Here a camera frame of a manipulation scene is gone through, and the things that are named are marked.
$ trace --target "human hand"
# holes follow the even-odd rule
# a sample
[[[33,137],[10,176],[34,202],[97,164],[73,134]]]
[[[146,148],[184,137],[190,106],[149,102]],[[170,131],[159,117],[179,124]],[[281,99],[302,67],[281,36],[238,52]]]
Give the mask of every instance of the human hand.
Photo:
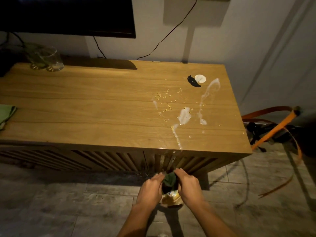
[[[136,204],[143,205],[146,209],[153,211],[162,197],[162,181],[165,175],[162,173],[154,175],[151,179],[146,180],[141,186]]]
[[[178,192],[189,209],[192,210],[192,207],[204,203],[204,196],[198,179],[183,169],[175,169],[174,172],[180,180]]]

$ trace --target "clear glass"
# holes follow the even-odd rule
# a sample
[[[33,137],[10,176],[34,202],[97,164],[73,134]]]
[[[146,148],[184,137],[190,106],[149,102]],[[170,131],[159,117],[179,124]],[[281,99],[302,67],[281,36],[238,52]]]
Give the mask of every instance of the clear glass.
[[[34,43],[26,43],[25,46],[26,56],[31,62],[32,69],[46,68],[47,71],[60,71],[64,67],[60,54],[55,47]]]

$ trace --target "television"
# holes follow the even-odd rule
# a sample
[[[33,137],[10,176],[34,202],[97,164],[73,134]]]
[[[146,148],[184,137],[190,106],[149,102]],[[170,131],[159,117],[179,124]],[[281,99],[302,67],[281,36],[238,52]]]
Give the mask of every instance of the television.
[[[132,0],[1,0],[0,31],[136,38]]]

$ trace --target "wooden tabletop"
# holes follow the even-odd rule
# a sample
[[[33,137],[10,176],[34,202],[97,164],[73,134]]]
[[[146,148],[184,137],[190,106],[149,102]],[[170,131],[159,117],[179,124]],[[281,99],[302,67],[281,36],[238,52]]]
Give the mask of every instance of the wooden tabletop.
[[[251,153],[224,65],[125,62],[59,72],[17,63],[0,78],[0,104],[18,108],[0,140]]]

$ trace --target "tiled floor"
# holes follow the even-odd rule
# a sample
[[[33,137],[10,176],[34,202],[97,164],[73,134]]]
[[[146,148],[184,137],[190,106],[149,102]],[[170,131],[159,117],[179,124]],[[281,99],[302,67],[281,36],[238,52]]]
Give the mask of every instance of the tiled floor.
[[[239,236],[316,236],[316,160],[293,165],[281,144],[208,173],[204,196]],[[285,182],[281,190],[259,199]],[[0,236],[116,236],[144,178],[61,173],[0,165]],[[148,236],[205,236],[191,211],[158,208]]]

